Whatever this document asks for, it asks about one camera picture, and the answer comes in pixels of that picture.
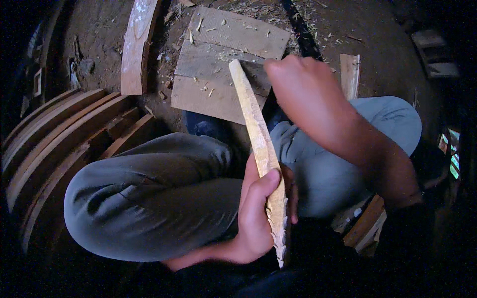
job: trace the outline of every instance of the forearm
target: forearm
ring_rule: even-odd
[[[374,128],[347,101],[331,101],[326,110],[317,113],[311,113],[317,110],[313,109],[313,102],[308,104],[307,112],[292,120],[323,148],[356,165],[387,208],[420,202],[414,167],[395,142]]]

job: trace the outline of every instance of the leg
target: leg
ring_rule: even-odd
[[[92,163],[66,191],[68,231],[103,257],[179,257],[222,235],[235,219],[242,180],[220,178],[230,162],[224,143],[174,133]]]
[[[421,136],[421,120],[410,104],[393,96],[350,102],[408,155],[414,151]],[[327,152],[288,122],[279,123],[270,136],[279,160],[295,173],[300,193],[300,216],[325,218],[357,203],[359,194],[365,191],[357,167]]]

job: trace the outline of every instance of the shoe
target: shoe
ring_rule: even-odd
[[[206,135],[225,144],[230,144],[230,135],[225,120],[190,111],[182,111],[187,131],[193,135]]]
[[[293,125],[293,122],[290,119],[288,119],[285,112],[279,106],[277,106],[274,113],[272,114],[270,119],[267,121],[267,129],[269,133],[271,133],[271,131],[275,128],[275,126],[277,126],[278,123],[283,121],[288,121],[290,122],[291,125]]]

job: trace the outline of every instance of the light wooden stick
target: light wooden stick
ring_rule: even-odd
[[[240,62],[235,59],[229,65],[232,80],[237,90],[240,106],[249,132],[252,149],[255,154],[255,161],[259,170],[259,176],[263,177],[271,169],[280,169],[275,149],[270,139],[262,111],[260,110],[255,94],[253,93],[247,76],[245,75]],[[278,265],[282,268],[285,265],[286,240],[287,240],[287,201],[285,196],[285,183],[283,176],[278,188],[267,199],[267,217],[271,226],[271,235],[277,250]]]

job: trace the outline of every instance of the left hand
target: left hand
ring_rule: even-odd
[[[282,165],[291,222],[296,224],[298,191],[293,183],[293,172]],[[280,172],[273,169],[262,178],[259,177],[255,156],[252,153],[247,161],[242,193],[238,208],[238,234],[234,247],[238,251],[239,263],[250,263],[265,255],[273,247],[271,227],[265,213],[267,197],[278,187]]]

